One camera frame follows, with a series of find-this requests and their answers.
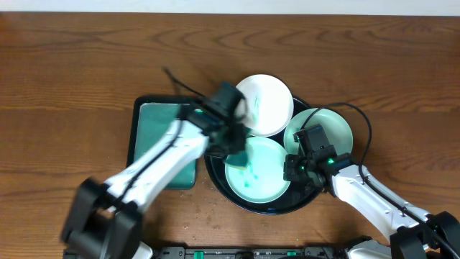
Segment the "turquoise plate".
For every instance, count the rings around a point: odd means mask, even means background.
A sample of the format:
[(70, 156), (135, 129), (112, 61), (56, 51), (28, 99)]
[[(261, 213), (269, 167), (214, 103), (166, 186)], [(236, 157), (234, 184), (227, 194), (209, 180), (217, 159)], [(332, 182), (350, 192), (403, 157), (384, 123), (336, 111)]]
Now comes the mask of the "turquoise plate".
[(266, 137), (247, 139), (248, 164), (244, 169), (225, 166), (226, 181), (241, 199), (264, 204), (280, 198), (290, 182), (283, 179), (287, 155), (282, 145)]

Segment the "white plate with green smear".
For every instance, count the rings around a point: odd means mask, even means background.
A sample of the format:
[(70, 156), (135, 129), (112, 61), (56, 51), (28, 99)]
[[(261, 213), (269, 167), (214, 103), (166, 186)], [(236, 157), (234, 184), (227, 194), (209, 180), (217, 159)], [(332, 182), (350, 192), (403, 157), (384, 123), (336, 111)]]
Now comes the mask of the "white plate with green smear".
[(278, 78), (257, 74), (240, 81), (236, 88), (245, 100), (237, 107), (239, 116), (249, 133), (258, 137), (271, 137), (283, 131), (293, 116), (293, 96)]

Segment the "green yellow sponge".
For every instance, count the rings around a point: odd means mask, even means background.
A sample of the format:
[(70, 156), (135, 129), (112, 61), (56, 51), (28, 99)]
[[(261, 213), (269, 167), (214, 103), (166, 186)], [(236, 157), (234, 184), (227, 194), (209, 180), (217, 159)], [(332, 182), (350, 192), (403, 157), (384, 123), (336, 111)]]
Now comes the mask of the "green yellow sponge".
[(245, 170), (249, 163), (249, 156), (246, 151), (241, 151), (237, 154), (228, 155), (224, 163), (228, 167)]

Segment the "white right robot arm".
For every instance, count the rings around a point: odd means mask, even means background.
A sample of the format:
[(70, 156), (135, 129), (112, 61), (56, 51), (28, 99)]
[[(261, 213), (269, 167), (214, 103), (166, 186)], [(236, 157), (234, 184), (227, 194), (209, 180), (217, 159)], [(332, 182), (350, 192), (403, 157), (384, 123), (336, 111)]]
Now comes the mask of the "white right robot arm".
[(284, 178), (346, 202), (390, 243), (379, 248), (371, 240), (364, 241), (348, 250), (350, 258), (428, 258), (429, 249), (438, 250), (441, 258), (459, 257), (459, 221), (452, 214), (431, 214), (407, 202), (348, 153), (319, 150), (287, 155)]

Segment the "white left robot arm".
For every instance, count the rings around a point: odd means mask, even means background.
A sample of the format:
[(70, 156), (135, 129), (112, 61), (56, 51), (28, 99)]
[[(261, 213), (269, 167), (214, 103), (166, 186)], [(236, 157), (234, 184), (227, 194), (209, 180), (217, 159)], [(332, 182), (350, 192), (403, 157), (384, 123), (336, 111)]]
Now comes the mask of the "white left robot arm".
[(152, 258), (142, 242), (143, 216), (186, 165), (205, 152), (222, 155), (245, 148), (246, 111), (210, 104), (180, 107), (168, 131), (122, 172), (78, 187), (61, 240), (79, 258)]

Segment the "pale green plate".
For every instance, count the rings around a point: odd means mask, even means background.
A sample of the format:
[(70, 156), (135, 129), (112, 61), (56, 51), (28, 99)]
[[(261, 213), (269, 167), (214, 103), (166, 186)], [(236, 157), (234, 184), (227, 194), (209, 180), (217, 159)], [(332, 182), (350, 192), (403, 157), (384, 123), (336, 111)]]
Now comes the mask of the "pale green plate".
[[(315, 111), (307, 109), (295, 115), (285, 128), (283, 143), (288, 154), (297, 154), (299, 144), (294, 141), (293, 135), (301, 130), (304, 121)], [(319, 124), (324, 129), (329, 142), (334, 146), (338, 155), (351, 153), (353, 149), (353, 134), (346, 120), (336, 112), (322, 109), (315, 113), (305, 127)]]

